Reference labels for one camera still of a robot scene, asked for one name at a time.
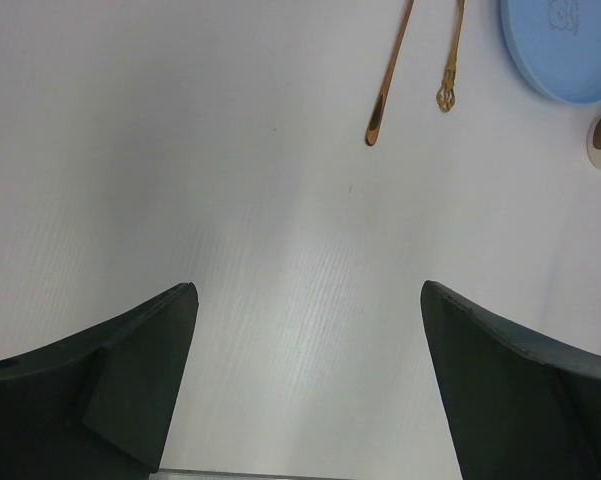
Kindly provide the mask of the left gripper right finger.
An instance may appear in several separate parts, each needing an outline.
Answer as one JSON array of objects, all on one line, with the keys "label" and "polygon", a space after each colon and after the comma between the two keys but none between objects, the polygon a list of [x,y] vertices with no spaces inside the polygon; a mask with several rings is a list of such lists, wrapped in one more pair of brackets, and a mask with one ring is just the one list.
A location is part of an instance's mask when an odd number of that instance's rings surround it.
[{"label": "left gripper right finger", "polygon": [[601,479],[601,356],[426,281],[426,340],[465,479]]}]

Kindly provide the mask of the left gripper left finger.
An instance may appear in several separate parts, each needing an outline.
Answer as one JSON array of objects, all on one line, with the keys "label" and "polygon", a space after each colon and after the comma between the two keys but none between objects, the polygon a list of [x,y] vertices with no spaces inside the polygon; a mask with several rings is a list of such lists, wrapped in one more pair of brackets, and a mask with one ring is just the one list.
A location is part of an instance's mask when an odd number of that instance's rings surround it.
[{"label": "left gripper left finger", "polygon": [[196,324],[180,283],[0,360],[0,479],[147,479],[161,463]]}]

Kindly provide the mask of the rose gold fork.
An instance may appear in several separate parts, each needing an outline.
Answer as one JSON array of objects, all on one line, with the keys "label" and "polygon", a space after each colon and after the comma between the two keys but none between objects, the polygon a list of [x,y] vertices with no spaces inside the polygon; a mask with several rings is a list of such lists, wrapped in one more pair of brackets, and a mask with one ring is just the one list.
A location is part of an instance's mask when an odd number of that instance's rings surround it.
[{"label": "rose gold fork", "polygon": [[403,38],[406,33],[406,28],[411,16],[411,12],[413,10],[413,6],[414,0],[409,0],[405,4],[404,12],[393,43],[391,55],[385,70],[380,90],[374,103],[374,108],[365,131],[364,140],[365,144],[369,147],[373,147],[376,144],[379,137],[381,122],[383,119],[392,78],[396,68],[396,63],[403,42]]}]

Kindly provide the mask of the gold ornate spoon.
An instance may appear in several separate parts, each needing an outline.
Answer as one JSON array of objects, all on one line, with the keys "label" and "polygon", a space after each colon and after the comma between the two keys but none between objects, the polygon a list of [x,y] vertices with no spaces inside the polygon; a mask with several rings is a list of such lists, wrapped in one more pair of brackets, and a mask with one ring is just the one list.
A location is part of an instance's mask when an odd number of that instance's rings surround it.
[{"label": "gold ornate spoon", "polygon": [[445,65],[441,85],[436,94],[436,102],[441,112],[449,113],[455,103],[455,81],[457,74],[458,50],[460,44],[461,30],[465,13],[465,0],[457,0],[457,15],[455,29],[452,36],[451,47]]}]

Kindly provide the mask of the blue plastic plate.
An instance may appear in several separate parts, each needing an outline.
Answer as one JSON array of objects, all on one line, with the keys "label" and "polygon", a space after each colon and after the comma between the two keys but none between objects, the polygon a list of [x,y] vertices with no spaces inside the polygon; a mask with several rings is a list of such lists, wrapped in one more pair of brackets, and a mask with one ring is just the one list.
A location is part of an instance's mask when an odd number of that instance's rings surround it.
[{"label": "blue plastic plate", "polygon": [[509,54],[542,96],[589,106],[601,103],[601,1],[501,1]]}]

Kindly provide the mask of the aluminium mounting rail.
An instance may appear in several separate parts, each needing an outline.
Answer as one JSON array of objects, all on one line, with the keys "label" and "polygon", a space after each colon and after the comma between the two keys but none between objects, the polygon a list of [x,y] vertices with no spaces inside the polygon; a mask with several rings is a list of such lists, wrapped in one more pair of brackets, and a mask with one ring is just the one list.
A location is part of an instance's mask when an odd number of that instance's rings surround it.
[{"label": "aluminium mounting rail", "polygon": [[212,480],[339,480],[335,477],[320,476],[298,476],[285,474],[261,474],[261,473],[236,473],[236,472],[214,472],[214,471],[192,471],[178,469],[160,469],[149,476],[150,479],[212,479]]}]

